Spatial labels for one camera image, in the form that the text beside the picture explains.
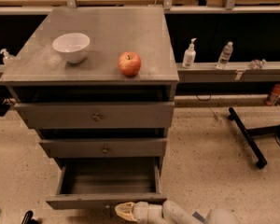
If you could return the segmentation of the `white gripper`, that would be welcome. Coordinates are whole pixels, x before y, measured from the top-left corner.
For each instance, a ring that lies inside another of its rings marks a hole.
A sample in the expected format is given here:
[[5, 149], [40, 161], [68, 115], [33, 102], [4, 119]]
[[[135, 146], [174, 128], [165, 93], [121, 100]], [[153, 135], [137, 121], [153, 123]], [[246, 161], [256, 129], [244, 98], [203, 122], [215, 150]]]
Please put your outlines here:
[[120, 203], [115, 207], [115, 211], [123, 219], [138, 224], [156, 224], [159, 217], [159, 206], [147, 202]]

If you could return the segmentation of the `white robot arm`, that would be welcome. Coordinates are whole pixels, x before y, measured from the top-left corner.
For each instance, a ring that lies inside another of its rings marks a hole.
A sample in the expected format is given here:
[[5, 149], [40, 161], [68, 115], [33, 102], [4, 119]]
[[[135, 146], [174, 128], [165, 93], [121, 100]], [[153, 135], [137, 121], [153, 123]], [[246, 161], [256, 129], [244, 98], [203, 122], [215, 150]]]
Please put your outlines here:
[[165, 201], [163, 204], [120, 203], [115, 207], [115, 212], [135, 224], [240, 224], [238, 218], [226, 209], [217, 208], [202, 217], [197, 212], [189, 214], [173, 201]]

